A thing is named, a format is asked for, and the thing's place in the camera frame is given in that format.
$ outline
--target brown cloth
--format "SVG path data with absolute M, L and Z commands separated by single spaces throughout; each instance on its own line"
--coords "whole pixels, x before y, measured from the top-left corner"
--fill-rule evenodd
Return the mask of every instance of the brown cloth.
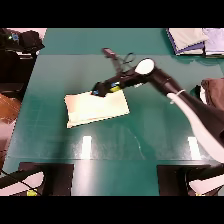
M 0 120 L 11 124 L 19 114 L 20 101 L 0 94 Z
M 205 89 L 207 104 L 224 110 L 224 78 L 204 79 L 201 85 Z

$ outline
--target green table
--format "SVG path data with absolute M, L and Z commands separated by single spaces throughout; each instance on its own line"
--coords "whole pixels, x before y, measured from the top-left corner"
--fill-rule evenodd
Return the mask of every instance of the green table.
M 201 159 L 194 157 L 188 142 L 194 135 L 177 106 L 147 84 L 124 90 L 129 115 L 67 129 L 64 96 L 114 75 L 102 47 L 137 53 L 135 64 L 154 59 L 188 92 L 204 78 L 223 77 L 223 61 L 173 56 L 162 29 L 105 30 L 48 29 L 3 169 L 13 172 L 20 162 L 73 163 L 72 195 L 159 195 L 157 164 L 214 163 L 200 146 Z M 92 137 L 90 160 L 81 159 L 84 136 Z

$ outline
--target robotic arm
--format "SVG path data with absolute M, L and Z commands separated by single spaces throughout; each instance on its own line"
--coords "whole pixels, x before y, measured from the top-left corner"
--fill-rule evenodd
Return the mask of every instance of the robotic arm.
M 171 103 L 176 103 L 182 110 L 190 122 L 195 137 L 208 154 L 216 161 L 224 163 L 224 111 L 205 105 L 189 95 L 171 76 L 157 68 L 150 58 L 143 59 L 128 71 L 123 71 L 119 64 L 119 57 L 114 52 L 104 48 L 103 53 L 112 59 L 117 74 L 104 82 L 97 82 L 92 89 L 92 95 L 105 97 L 107 93 L 113 93 L 129 86 L 151 83 L 159 92 L 170 98 Z M 213 186 L 211 186 L 211 189 L 215 189 L 224 184 L 224 175 L 221 175 L 224 174 L 223 164 L 213 169 L 212 172 L 218 175 L 217 181 L 214 179 Z M 211 180 L 212 175 L 208 173 L 207 179 Z M 201 181 L 206 181 L 206 175 L 202 176 L 204 177 Z M 206 190 L 202 189 L 203 187 L 199 185 L 195 184 L 195 178 L 190 183 L 190 186 L 198 193 L 203 194 L 211 190 L 209 187 Z

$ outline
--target table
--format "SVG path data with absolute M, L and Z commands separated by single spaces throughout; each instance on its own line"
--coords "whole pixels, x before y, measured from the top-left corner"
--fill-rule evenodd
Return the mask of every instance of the table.
M 128 39 L 130 34 L 136 36 Z M 48 29 L 3 169 L 13 172 L 20 162 L 72 163 L 72 195 L 159 195 L 157 164 L 215 163 L 200 145 L 194 155 L 188 120 L 150 84 L 124 90 L 129 115 L 66 128 L 64 96 L 89 91 L 115 74 L 102 47 L 121 57 L 137 53 L 134 64 L 152 58 L 188 92 L 204 78 L 223 77 L 222 60 L 174 56 L 162 34 L 162 29 Z M 92 137 L 90 160 L 82 158 L 84 136 Z

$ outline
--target tabletop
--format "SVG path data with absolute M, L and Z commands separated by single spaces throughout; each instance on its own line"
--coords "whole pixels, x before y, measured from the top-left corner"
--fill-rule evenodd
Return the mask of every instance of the tabletop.
M 115 74 L 101 54 L 108 47 L 133 65 L 152 58 L 157 66 L 191 92 L 205 78 L 223 77 L 223 60 L 175 56 L 163 29 L 48 29 L 37 58 L 3 169 L 20 162 L 75 165 L 72 195 L 159 195 L 156 165 L 213 163 L 198 145 L 190 124 L 176 105 L 150 84 L 127 88 L 130 114 L 66 128 L 64 97 L 90 91 Z M 90 159 L 83 157 L 91 136 Z

